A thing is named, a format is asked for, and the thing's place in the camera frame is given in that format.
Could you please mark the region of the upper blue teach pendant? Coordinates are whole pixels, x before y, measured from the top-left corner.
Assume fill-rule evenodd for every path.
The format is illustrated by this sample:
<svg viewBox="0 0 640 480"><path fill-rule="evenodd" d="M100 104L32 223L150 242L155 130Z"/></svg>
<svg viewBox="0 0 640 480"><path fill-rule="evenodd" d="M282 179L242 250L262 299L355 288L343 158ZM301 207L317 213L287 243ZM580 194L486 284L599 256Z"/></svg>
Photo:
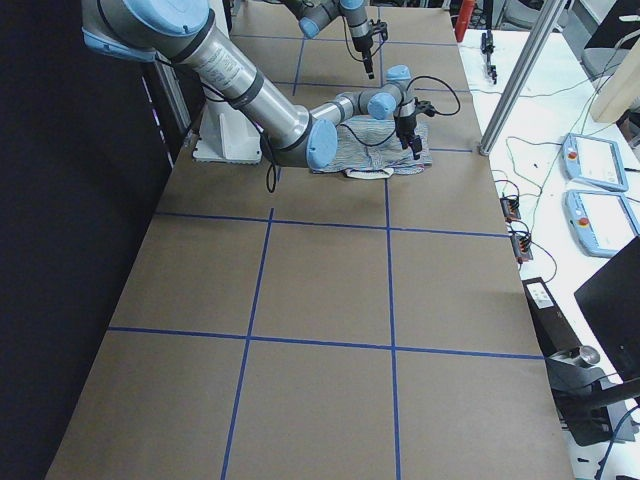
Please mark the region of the upper blue teach pendant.
<svg viewBox="0 0 640 480"><path fill-rule="evenodd" d="M561 159L568 180L610 192L626 192L629 188L616 142L569 133L561 145Z"/></svg>

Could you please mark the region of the black monitor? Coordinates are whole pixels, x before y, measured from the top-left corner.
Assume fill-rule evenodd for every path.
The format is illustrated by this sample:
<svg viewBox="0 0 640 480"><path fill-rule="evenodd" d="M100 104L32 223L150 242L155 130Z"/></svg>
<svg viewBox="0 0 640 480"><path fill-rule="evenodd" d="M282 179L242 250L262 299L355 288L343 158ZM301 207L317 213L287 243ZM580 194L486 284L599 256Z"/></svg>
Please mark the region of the black monitor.
<svg viewBox="0 0 640 480"><path fill-rule="evenodd" d="M639 376L639 239L592 275L574 297L595 338L624 380Z"/></svg>

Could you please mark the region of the black handheld gripper stick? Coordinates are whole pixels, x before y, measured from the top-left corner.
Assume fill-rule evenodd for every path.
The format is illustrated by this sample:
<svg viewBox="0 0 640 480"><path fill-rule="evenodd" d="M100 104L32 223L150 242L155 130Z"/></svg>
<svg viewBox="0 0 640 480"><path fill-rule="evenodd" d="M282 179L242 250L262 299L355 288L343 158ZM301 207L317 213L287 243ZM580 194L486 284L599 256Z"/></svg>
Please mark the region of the black handheld gripper stick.
<svg viewBox="0 0 640 480"><path fill-rule="evenodd" d="M497 67L492 62L492 55L494 53L495 45L493 39L493 32L490 28L482 33L481 36L481 53L484 55L485 60L485 71L487 77L493 82L494 85L497 84Z"/></svg>

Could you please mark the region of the black monitor stand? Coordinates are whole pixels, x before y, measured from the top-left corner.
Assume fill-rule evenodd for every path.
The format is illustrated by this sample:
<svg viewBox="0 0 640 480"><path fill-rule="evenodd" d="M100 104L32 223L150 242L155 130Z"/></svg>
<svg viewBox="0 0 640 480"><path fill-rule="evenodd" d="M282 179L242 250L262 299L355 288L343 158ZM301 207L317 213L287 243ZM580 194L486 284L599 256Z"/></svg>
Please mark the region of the black monitor stand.
<svg viewBox="0 0 640 480"><path fill-rule="evenodd" d="M638 377L615 384L598 367L583 368L554 357L546 358L545 366L560 418L577 445L635 440L639 423L626 402L639 400Z"/></svg>

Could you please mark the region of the silver metal cylinder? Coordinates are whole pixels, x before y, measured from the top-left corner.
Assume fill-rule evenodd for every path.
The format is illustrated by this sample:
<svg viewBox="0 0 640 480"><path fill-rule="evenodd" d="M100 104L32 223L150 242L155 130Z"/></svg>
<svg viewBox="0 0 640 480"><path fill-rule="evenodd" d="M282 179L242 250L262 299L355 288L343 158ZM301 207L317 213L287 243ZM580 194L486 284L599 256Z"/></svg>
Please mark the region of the silver metal cylinder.
<svg viewBox="0 0 640 480"><path fill-rule="evenodd" d="M597 349L589 345L581 345L577 349L577 362L582 368L592 368L601 360Z"/></svg>

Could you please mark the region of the blue teach pendant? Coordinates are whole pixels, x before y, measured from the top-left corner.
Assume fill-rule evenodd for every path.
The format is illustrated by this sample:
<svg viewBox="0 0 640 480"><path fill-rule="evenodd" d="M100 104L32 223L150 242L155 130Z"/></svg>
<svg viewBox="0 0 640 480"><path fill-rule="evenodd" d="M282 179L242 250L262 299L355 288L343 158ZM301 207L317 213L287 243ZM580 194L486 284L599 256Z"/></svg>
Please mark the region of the blue teach pendant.
<svg viewBox="0 0 640 480"><path fill-rule="evenodd" d="M626 192L629 188L616 142L569 133L561 145L561 159L568 180L610 192Z"/></svg>
<svg viewBox="0 0 640 480"><path fill-rule="evenodd" d="M588 256L612 258L639 236L639 221L623 193L568 190L563 202L570 231Z"/></svg>

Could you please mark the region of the small circuit board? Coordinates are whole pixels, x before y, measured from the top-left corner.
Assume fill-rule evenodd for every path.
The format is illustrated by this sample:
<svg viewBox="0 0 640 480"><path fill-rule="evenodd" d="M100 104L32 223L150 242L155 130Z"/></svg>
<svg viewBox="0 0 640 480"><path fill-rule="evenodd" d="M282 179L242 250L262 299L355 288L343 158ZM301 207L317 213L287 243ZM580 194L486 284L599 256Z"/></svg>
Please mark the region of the small circuit board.
<svg viewBox="0 0 640 480"><path fill-rule="evenodd" d="M515 232L510 236L512 249L516 262L522 265L525 262L529 262L533 259L531 252L531 239L526 233Z"/></svg>
<svg viewBox="0 0 640 480"><path fill-rule="evenodd" d="M506 222L510 223L521 219L518 196L502 196L500 206Z"/></svg>

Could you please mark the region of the black box with label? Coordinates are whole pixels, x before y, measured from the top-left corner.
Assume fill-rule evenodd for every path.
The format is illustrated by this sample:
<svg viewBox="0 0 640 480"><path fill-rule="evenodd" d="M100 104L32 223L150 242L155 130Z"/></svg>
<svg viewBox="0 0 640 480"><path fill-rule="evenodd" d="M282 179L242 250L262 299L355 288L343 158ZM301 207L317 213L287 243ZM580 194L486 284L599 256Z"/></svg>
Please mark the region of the black box with label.
<svg viewBox="0 0 640 480"><path fill-rule="evenodd" d="M541 277L522 281L536 337L544 357L578 347L581 342Z"/></svg>

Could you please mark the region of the lower blue teach pendant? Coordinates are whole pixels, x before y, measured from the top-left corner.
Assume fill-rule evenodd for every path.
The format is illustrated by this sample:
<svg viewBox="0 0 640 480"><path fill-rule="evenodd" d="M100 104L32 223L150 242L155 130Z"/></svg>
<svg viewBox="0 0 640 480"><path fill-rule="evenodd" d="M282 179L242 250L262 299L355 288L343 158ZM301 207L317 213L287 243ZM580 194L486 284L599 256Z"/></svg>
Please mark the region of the lower blue teach pendant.
<svg viewBox="0 0 640 480"><path fill-rule="evenodd" d="M563 202L570 231L588 256L612 258L639 236L639 221L623 193L568 190Z"/></svg>

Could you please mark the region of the aluminium frame post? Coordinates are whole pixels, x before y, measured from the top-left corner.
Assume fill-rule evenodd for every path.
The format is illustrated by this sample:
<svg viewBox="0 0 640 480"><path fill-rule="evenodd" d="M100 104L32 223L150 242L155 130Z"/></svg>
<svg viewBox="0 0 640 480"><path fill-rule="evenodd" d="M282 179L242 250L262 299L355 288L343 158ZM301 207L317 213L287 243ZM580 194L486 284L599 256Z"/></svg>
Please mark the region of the aluminium frame post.
<svg viewBox="0 0 640 480"><path fill-rule="evenodd" d="M482 156L489 156L496 144L565 5L566 1L561 0L546 1L544 3L480 140L478 151Z"/></svg>

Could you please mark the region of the red cylinder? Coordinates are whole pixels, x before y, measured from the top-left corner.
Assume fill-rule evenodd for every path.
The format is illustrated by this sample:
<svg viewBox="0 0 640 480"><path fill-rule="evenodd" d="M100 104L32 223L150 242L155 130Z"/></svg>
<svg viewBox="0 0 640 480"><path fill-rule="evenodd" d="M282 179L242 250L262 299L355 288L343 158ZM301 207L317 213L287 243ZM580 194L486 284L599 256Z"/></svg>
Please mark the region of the red cylinder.
<svg viewBox="0 0 640 480"><path fill-rule="evenodd" d="M468 29L471 16L474 11L475 3L475 0L463 0L461 2L454 27L454 35L458 43L461 43L464 40L465 33Z"/></svg>

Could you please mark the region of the striped collared shirt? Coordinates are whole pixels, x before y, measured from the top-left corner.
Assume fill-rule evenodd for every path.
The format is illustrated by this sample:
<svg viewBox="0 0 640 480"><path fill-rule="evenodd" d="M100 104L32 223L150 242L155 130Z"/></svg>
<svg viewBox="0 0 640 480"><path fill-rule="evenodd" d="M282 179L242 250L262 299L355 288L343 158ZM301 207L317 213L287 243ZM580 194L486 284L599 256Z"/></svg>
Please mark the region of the striped collared shirt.
<svg viewBox="0 0 640 480"><path fill-rule="evenodd" d="M419 158L413 158L410 148L403 149L391 119L376 120L370 116L355 116L337 127L338 145L335 158L313 173L345 173L353 178L388 178L393 174L422 173L433 164L426 121L417 122L415 133L422 142Z"/></svg>

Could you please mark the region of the upper small circuit board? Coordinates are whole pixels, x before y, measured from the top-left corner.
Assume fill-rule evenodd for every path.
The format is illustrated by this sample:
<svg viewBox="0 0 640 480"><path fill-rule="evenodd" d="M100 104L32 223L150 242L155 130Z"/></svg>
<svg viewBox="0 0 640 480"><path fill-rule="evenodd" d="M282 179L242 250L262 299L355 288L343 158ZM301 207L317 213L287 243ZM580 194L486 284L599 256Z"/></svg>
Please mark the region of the upper small circuit board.
<svg viewBox="0 0 640 480"><path fill-rule="evenodd" d="M506 222L510 223L521 219L518 196L502 196L500 206Z"/></svg>

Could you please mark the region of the lower small circuit board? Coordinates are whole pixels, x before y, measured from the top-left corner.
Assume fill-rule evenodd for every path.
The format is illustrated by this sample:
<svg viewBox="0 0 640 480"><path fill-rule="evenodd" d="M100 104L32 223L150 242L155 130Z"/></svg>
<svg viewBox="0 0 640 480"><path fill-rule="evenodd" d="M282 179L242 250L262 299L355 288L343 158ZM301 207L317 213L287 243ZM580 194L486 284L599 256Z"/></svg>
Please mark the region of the lower small circuit board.
<svg viewBox="0 0 640 480"><path fill-rule="evenodd" d="M526 233L515 232L510 236L512 249L516 262L522 265L525 262L529 262L533 259L531 252L531 239Z"/></svg>

